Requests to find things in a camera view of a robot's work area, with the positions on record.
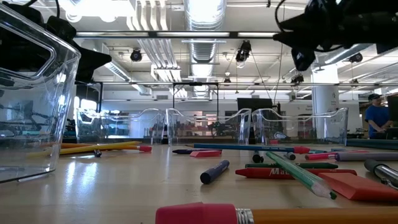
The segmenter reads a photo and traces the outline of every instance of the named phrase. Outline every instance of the desk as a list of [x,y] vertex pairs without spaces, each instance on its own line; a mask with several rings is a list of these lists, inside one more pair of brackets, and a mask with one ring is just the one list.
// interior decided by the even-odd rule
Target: desk
[[[224,150],[221,157],[197,159],[172,154],[167,146],[156,146],[152,153],[109,151],[102,158],[91,154],[62,156],[57,170],[47,177],[0,185],[1,223],[151,224],[159,207],[200,201],[233,203],[241,208],[386,205],[354,202],[340,195],[336,200],[320,198],[295,180],[235,175],[234,171],[244,168],[251,158],[252,152]],[[230,161],[229,170],[211,185],[202,185],[200,174],[221,159]],[[303,156],[296,161],[303,162]],[[371,177],[363,162],[338,164]],[[398,162],[386,164],[398,169]]]

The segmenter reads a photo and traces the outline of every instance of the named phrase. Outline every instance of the plastic container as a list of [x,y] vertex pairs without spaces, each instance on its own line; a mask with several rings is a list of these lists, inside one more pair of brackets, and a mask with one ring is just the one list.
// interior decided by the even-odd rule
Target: plastic container
[[0,182],[7,182],[56,169],[80,53],[2,4],[0,33],[18,35],[50,55],[37,72],[0,68]]
[[185,116],[167,109],[169,145],[192,143],[248,144],[251,110],[242,109],[232,116]]
[[123,141],[160,144],[163,139],[164,123],[165,112],[154,108],[125,116],[77,109],[77,141],[95,144]]
[[272,109],[253,112],[257,144],[345,146],[348,108],[310,116],[281,116]]

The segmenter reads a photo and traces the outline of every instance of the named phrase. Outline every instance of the yellow pencil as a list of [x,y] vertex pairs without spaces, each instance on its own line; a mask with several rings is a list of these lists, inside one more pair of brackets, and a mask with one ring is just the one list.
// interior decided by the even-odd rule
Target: yellow pencil
[[[119,143],[112,143],[112,144],[103,144],[99,146],[84,146],[84,147],[76,147],[70,149],[62,149],[62,154],[71,154],[71,153],[78,153],[78,152],[87,152],[87,151],[94,151],[94,150],[101,150],[101,149],[114,149],[121,146],[135,146],[140,144],[139,141],[131,141],[131,142],[119,142]],[[43,152],[32,152],[28,154],[28,157],[39,157],[39,156],[48,156],[51,154],[50,150],[43,151]]]

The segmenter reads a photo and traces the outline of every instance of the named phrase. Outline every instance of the monitor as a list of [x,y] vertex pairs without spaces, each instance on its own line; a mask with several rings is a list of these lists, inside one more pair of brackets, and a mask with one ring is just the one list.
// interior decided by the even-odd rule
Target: monitor
[[388,110],[391,121],[398,121],[398,96],[388,96]]
[[272,109],[272,99],[238,98],[238,110],[249,108],[252,112],[258,109]]

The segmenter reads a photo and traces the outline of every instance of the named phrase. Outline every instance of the white column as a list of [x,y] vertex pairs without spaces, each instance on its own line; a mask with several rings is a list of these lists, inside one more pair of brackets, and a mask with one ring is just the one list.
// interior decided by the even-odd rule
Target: white column
[[[313,68],[312,82],[314,83],[338,83],[336,65],[328,65],[322,68]],[[312,88],[312,110],[314,114],[333,112],[339,109],[338,86],[314,86]],[[332,119],[314,119],[314,127],[317,130],[317,139],[332,140],[340,135],[339,125]]]

